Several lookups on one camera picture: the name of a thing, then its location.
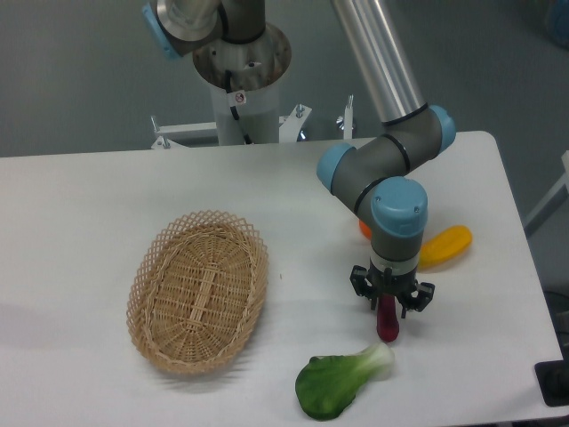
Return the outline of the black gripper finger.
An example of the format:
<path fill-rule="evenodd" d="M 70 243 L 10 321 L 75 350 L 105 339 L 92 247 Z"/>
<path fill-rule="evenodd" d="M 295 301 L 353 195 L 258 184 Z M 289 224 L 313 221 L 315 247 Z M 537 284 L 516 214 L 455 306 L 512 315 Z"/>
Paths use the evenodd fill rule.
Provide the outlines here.
<path fill-rule="evenodd" d="M 408 311 L 422 312 L 432 302 L 434 293 L 434 284 L 415 281 L 409 289 L 398 295 L 402 306 L 401 318 L 405 318 Z"/>
<path fill-rule="evenodd" d="M 354 265 L 349 277 L 355 293 L 370 301 L 370 309 L 372 311 L 376 310 L 380 296 L 378 274 L 379 271 L 373 266 L 366 269 L 365 267 Z"/>

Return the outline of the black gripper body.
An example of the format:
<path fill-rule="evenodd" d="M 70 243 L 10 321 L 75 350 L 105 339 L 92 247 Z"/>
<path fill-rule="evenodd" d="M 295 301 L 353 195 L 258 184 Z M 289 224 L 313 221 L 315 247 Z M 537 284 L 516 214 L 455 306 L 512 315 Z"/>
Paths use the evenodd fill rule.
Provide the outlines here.
<path fill-rule="evenodd" d="M 394 296 L 416 291 L 419 254 L 403 261 L 392 261 L 371 252 L 367 280 L 379 294 Z"/>

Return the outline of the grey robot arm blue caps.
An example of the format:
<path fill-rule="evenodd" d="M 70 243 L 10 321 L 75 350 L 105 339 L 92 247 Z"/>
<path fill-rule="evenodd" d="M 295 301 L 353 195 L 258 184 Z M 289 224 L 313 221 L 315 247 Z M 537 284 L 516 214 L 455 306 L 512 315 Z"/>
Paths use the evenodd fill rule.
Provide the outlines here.
<path fill-rule="evenodd" d="M 372 232 L 370 264 L 350 276 L 356 293 L 373 305 L 393 296 L 403 311 L 422 311 L 435 293 L 416 279 L 428 200 L 409 173 L 453 143 L 455 125 L 422 97 L 382 1 L 335 1 L 333 9 L 384 132 L 361 148 L 347 142 L 329 148 L 317 177 Z M 292 55 L 262 1 L 151 1 L 142 14 L 160 50 L 174 59 L 191 56 L 220 96 L 220 144 L 277 140 L 277 114 L 252 97 L 284 75 Z"/>

